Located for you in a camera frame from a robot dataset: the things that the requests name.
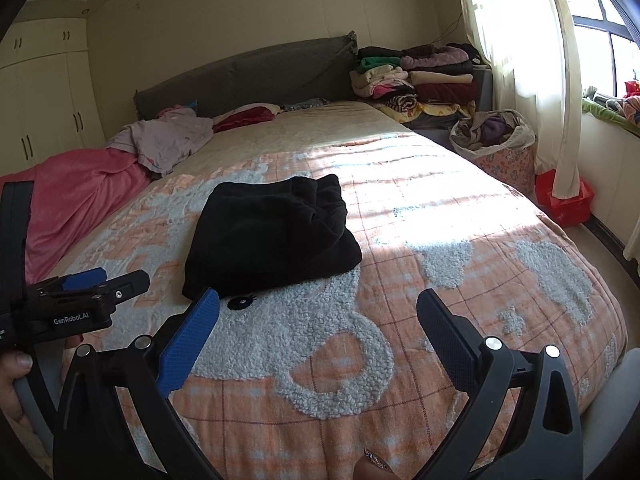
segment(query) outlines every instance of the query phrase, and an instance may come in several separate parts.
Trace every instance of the green cloth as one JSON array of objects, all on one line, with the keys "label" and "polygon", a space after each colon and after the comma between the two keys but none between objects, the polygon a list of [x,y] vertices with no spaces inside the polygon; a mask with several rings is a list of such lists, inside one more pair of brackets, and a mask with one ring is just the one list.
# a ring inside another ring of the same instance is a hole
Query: green cloth
[{"label": "green cloth", "polygon": [[622,126],[626,131],[640,137],[640,128],[627,121],[622,115],[619,115],[604,106],[600,106],[589,99],[582,99],[582,111],[583,113],[592,114],[595,118],[600,119],[601,121],[607,121],[607,123]]},{"label": "green cloth", "polygon": [[356,72],[358,74],[364,74],[367,70],[382,65],[391,65],[393,67],[400,66],[400,58],[384,56],[363,57],[360,60],[360,64],[356,67]]}]

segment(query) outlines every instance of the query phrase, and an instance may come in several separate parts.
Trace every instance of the window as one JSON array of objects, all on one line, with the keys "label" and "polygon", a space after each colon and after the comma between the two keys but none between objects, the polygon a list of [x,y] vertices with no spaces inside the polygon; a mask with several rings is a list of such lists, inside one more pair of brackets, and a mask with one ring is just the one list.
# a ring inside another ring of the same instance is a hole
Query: window
[{"label": "window", "polygon": [[582,86],[622,97],[625,81],[640,78],[640,49],[611,0],[568,0],[574,16]]}]

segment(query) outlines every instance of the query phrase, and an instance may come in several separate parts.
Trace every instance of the orange plaid bedspread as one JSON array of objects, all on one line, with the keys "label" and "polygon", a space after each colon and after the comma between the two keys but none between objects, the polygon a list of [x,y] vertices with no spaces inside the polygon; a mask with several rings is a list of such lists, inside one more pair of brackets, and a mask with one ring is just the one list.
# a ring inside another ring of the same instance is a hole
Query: orange plaid bedspread
[{"label": "orange plaid bedspread", "polygon": [[[557,345],[580,408],[591,402],[626,345],[622,313],[607,285],[529,200],[414,134],[264,155],[211,174],[160,181],[67,269],[103,266],[115,276],[142,268],[152,278],[147,294],[119,307],[112,328],[87,341],[99,349],[125,346],[185,309],[184,260],[198,213],[217,183],[328,173],[340,178],[347,227],[362,248],[359,270],[342,282],[297,289],[299,296],[275,291],[264,298],[285,298],[283,308],[292,302],[278,322],[287,324],[298,316],[296,301],[303,310],[303,301],[336,286],[346,292],[335,310],[343,309],[347,321],[325,332],[318,328],[330,324],[325,320],[332,317],[334,296],[328,295],[316,306],[325,313],[306,325],[297,319],[289,342],[265,343],[262,332],[234,339],[231,316],[249,316],[262,297],[256,294],[239,312],[223,313],[223,302],[209,340],[215,346],[223,327],[238,344],[223,354],[203,352],[182,390],[172,394],[177,413],[225,478],[350,479],[365,446],[411,478],[466,399],[453,389],[416,319],[417,295],[429,285],[484,336],[533,352]],[[269,308],[265,312],[278,314],[277,301]],[[308,355],[300,348],[310,349]],[[252,349],[254,361],[263,355],[266,371],[235,369]],[[299,362],[292,361],[295,352]],[[515,400],[507,395],[480,462],[497,450]],[[153,463],[130,399],[123,402],[143,456]]]}]

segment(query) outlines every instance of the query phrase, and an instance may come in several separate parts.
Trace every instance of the fabric storage basket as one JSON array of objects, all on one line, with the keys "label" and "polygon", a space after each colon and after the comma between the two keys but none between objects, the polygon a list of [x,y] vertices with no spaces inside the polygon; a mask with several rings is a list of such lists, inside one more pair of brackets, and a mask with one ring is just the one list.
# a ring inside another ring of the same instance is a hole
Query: fabric storage basket
[{"label": "fabric storage basket", "polygon": [[[523,195],[530,196],[534,192],[534,143],[536,134],[525,118],[515,110],[512,112],[518,125],[511,137],[495,146],[487,146],[478,150],[469,150],[460,146],[460,125],[463,121],[472,124],[474,118],[458,121],[453,127],[450,140],[456,153],[474,163],[478,168],[501,182],[514,187]],[[493,117],[502,112],[485,112],[486,117]]]}]

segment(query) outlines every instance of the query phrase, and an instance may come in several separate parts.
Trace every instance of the gray headboard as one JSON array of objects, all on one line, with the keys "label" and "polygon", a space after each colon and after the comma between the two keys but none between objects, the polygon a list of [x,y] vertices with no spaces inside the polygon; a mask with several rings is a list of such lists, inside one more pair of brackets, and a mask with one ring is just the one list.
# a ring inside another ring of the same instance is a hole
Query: gray headboard
[{"label": "gray headboard", "polygon": [[200,117],[215,117],[250,103],[295,104],[313,97],[354,98],[349,78],[358,45],[340,38],[268,46],[220,59],[137,92],[139,119],[155,119],[176,104],[198,101]]}]

